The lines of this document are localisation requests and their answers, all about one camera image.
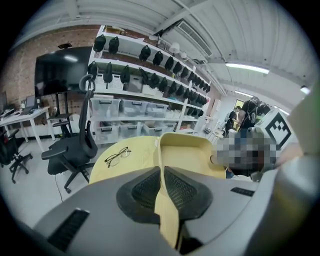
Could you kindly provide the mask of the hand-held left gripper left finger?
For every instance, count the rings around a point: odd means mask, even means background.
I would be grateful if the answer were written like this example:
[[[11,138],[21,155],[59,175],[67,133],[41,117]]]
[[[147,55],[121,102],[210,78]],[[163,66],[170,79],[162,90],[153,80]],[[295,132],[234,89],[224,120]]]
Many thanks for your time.
[[[159,189],[159,167],[95,182],[49,211],[34,231],[66,256],[175,256],[155,213]]]

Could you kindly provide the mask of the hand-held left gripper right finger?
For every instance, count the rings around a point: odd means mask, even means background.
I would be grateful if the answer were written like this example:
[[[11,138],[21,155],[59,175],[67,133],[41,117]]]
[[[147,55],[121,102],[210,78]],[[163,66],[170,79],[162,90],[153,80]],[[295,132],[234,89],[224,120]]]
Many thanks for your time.
[[[252,181],[221,179],[165,166],[166,190],[178,211],[178,251],[208,244],[241,214],[258,188]]]

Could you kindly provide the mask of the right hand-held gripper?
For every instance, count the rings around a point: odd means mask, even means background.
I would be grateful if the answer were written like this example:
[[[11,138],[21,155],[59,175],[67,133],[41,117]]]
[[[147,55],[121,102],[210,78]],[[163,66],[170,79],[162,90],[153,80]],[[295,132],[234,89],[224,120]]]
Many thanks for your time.
[[[292,141],[292,129],[279,109],[257,108],[251,117],[254,126],[247,130],[247,139],[254,149],[280,152]]]

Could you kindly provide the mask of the person's right forearm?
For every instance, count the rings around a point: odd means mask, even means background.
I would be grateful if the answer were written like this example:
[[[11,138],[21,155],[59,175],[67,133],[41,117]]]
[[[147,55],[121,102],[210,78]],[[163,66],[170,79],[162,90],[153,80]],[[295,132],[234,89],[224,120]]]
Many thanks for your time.
[[[304,153],[298,143],[290,143],[281,151],[274,166],[278,168],[284,163],[289,162],[294,158],[301,157],[303,155]]]

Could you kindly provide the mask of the black-rimmed eyeglasses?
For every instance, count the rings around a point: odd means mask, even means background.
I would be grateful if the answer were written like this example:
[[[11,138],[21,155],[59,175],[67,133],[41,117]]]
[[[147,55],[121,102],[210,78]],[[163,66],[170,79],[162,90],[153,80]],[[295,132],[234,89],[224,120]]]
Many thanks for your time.
[[[109,157],[107,157],[104,162],[107,164],[107,167],[114,167],[122,158],[127,158],[131,154],[131,150],[128,147],[122,148],[117,154],[112,154]]]

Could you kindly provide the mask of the high-back black office chair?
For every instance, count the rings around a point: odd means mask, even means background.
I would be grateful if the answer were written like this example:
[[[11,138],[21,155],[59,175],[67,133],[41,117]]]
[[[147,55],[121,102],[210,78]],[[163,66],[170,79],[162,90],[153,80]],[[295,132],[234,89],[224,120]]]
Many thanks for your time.
[[[79,133],[60,139],[52,144],[49,150],[41,154],[42,160],[48,160],[48,174],[57,175],[66,171],[71,172],[64,185],[68,194],[71,193],[69,185],[77,174],[82,174],[84,179],[89,181],[87,169],[94,166],[90,160],[98,152],[98,147],[91,133],[91,121],[87,120],[89,101],[93,98],[96,89],[94,76],[92,74],[83,76],[79,82],[79,89],[85,93],[78,122]]]

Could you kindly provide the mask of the ceiling light tube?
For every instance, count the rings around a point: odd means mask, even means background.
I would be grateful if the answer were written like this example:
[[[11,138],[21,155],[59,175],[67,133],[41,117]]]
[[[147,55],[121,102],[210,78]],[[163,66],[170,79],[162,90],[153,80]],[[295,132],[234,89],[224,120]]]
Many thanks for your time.
[[[240,64],[240,63],[233,63],[233,62],[226,62],[225,66],[228,68],[237,68],[237,69],[243,69],[243,70],[250,70],[254,72],[259,72],[265,75],[268,75],[270,70],[258,66],[253,65],[247,65],[247,64]]]

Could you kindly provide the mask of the black television stand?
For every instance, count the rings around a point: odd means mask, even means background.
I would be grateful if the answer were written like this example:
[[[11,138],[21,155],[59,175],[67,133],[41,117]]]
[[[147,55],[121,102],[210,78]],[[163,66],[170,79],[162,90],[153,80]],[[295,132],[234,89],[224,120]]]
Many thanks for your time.
[[[61,113],[60,111],[59,95],[63,95],[64,113]],[[53,128],[59,127],[61,129],[62,138],[71,138],[73,136],[73,131],[71,127],[70,116],[72,114],[69,113],[68,109],[68,93],[56,93],[54,102],[56,110],[54,111],[54,114],[47,119],[47,122],[51,122]]]

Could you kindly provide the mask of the small black office chair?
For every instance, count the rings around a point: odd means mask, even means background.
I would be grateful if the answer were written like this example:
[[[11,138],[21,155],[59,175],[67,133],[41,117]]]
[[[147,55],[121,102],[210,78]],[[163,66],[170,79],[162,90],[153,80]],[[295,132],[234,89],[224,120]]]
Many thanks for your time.
[[[31,153],[22,156],[19,153],[19,147],[17,144],[16,134],[19,132],[19,129],[16,129],[7,137],[7,142],[5,142],[5,137],[7,131],[3,131],[0,133],[0,166],[8,166],[11,162],[13,164],[9,167],[11,172],[11,181],[13,184],[16,183],[15,181],[15,174],[17,169],[20,167],[22,168],[26,174],[29,173],[29,170],[24,165],[24,162],[33,159]]]

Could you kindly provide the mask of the row of clear storage bins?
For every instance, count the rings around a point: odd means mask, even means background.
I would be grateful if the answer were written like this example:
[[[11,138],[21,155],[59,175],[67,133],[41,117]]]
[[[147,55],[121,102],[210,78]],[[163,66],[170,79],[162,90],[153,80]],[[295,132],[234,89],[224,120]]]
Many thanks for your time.
[[[159,102],[107,97],[90,100],[90,119],[98,145],[139,136],[159,137],[174,131],[180,115]]]

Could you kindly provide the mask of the white desk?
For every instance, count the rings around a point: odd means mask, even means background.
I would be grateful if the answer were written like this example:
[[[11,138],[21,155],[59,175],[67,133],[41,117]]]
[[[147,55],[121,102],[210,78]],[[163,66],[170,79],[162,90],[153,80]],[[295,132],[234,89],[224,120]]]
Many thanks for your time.
[[[56,138],[55,138],[54,131],[53,131],[53,125],[52,125],[51,121],[49,120],[49,118],[50,118],[49,108],[50,108],[49,106],[46,106],[43,108],[38,108],[32,114],[28,114],[28,115],[21,115],[21,114],[20,115],[11,115],[3,120],[0,120],[0,127],[4,127],[5,131],[10,136],[11,132],[10,132],[9,126],[12,124],[19,124],[21,134],[24,137],[25,141],[28,143],[29,139],[28,139],[27,133],[25,131],[25,128],[23,126],[23,122],[30,122],[32,131],[33,131],[34,137],[38,143],[38,146],[41,149],[41,151],[44,152],[46,150],[43,147],[42,141],[41,141],[40,136],[37,132],[35,118],[41,116],[42,114],[45,114],[45,117],[46,117],[46,120],[48,123],[48,132],[49,132],[52,140],[55,141]]]

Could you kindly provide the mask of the white shelving unit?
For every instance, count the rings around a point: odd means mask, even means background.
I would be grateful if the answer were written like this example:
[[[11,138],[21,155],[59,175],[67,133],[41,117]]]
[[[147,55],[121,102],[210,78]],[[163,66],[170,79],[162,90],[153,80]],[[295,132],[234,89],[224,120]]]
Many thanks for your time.
[[[86,87],[95,88],[89,116],[97,144],[201,129],[209,84],[151,38],[103,25],[89,66],[96,72],[95,82]]]

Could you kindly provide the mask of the ceiling air vent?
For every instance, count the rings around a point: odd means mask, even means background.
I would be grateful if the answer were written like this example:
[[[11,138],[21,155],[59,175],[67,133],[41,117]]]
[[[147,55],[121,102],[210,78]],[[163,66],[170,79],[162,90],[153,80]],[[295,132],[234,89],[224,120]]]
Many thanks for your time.
[[[186,35],[188,35],[192,41],[194,41],[201,50],[208,56],[211,57],[213,52],[208,44],[204,41],[204,39],[199,35],[197,31],[195,31],[187,22],[182,20],[177,27],[183,31]]]

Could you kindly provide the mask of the laptop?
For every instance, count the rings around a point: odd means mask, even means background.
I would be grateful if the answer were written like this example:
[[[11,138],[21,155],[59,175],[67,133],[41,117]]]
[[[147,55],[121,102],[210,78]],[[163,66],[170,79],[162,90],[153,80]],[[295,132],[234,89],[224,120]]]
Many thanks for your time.
[[[32,110],[34,109],[34,106],[36,104],[36,97],[35,95],[31,95],[31,96],[28,96],[26,98],[26,101],[25,101],[25,107],[24,109],[22,110],[22,112],[20,113],[21,116],[24,116],[24,115],[29,115],[32,113]]]

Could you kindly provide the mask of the black television screen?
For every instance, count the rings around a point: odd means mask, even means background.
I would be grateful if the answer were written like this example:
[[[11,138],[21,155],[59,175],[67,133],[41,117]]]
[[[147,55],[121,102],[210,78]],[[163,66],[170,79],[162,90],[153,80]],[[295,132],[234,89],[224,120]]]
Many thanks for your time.
[[[36,58],[34,94],[36,97],[79,92],[79,82],[87,74],[92,48],[72,47]]]

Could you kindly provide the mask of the row of black caps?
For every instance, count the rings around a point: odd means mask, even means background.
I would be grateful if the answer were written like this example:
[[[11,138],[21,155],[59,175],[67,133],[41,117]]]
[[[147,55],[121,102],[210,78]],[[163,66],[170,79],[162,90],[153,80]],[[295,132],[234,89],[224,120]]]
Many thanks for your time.
[[[93,43],[89,66],[98,94],[128,95],[186,105],[186,114],[206,114],[209,85],[192,68],[143,38],[103,32]]]

